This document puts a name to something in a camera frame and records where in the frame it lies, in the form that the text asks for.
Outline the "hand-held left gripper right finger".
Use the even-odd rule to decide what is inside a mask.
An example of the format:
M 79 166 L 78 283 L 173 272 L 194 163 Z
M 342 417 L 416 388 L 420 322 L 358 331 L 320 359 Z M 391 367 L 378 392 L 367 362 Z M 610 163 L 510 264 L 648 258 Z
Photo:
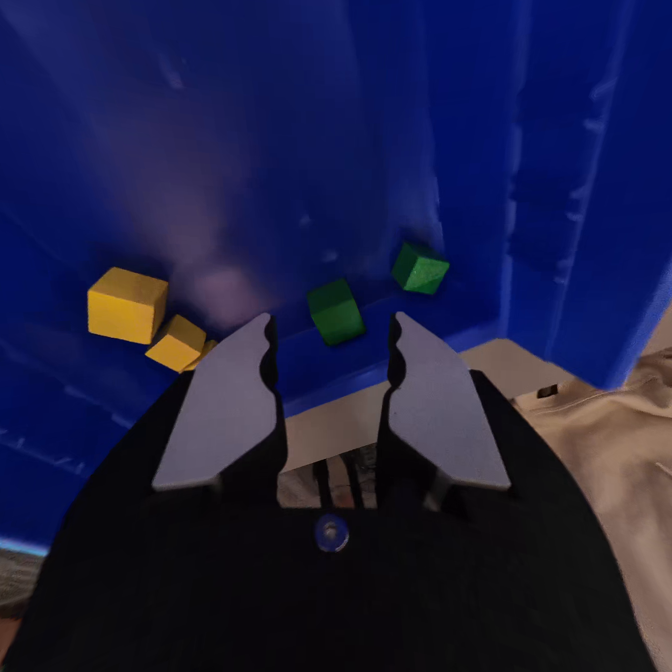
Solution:
M 506 492 L 511 480 L 463 359 L 403 312 L 391 316 L 376 441 L 378 507 L 421 507 L 439 480 Z

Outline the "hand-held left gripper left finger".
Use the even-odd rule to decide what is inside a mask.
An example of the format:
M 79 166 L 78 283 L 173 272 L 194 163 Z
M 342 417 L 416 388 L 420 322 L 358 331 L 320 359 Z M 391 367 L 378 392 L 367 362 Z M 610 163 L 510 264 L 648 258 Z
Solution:
M 288 439 L 276 389 L 277 350 L 275 319 L 262 313 L 197 365 L 154 490 L 218 484 L 227 503 L 279 506 Z

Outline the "yellow wooden cube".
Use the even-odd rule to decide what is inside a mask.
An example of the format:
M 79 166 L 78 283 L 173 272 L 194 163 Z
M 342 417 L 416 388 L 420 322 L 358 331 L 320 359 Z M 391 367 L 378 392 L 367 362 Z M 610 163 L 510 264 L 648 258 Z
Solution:
M 149 345 L 165 315 L 169 283 L 119 267 L 87 291 L 88 332 Z
M 217 341 L 217 340 L 214 340 L 214 339 L 213 339 L 213 340 L 212 340 L 212 339 L 211 339 L 211 340 L 207 340 L 207 341 L 204 343 L 204 347 L 203 347 L 203 349 L 202 349 L 200 355 L 199 355 L 193 362 L 189 363 L 189 365 L 185 366 L 185 367 L 182 369 L 181 373 L 189 372 L 189 371 L 193 371 L 193 370 L 197 367 L 197 365 L 198 365 L 198 364 L 199 364 L 199 363 L 200 363 L 200 362 L 201 362 L 201 361 L 202 361 L 202 360 L 203 360 L 203 359 L 204 359 L 204 358 L 205 358 L 205 357 L 206 357 L 206 356 L 207 356 L 207 355 L 208 355 L 208 354 L 209 354 L 209 353 L 210 353 L 210 352 L 217 346 L 217 345 L 218 345 L 218 341 Z
M 174 315 L 160 329 L 145 355 L 181 373 L 202 354 L 205 343 L 205 330 L 181 315 Z

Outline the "green wooden cube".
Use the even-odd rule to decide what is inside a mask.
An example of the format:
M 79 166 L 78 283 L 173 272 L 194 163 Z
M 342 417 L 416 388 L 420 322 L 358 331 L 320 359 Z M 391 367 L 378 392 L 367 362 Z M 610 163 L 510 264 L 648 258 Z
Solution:
M 406 292 L 432 296 L 438 291 L 449 262 L 432 248 L 405 241 L 395 259 L 391 276 Z
M 366 332 L 365 323 L 346 279 L 341 278 L 307 293 L 310 316 L 329 347 Z

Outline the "blue plastic bin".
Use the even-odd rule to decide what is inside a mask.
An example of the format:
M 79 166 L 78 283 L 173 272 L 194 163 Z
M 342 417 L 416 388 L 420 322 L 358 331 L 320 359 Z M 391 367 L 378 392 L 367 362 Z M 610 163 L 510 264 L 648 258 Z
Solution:
M 398 310 L 616 389 L 671 301 L 671 2 L 2 1 L 2 549 L 45 555 L 175 378 L 88 332 L 111 267 L 211 338 L 275 315 L 287 416 L 382 382 Z

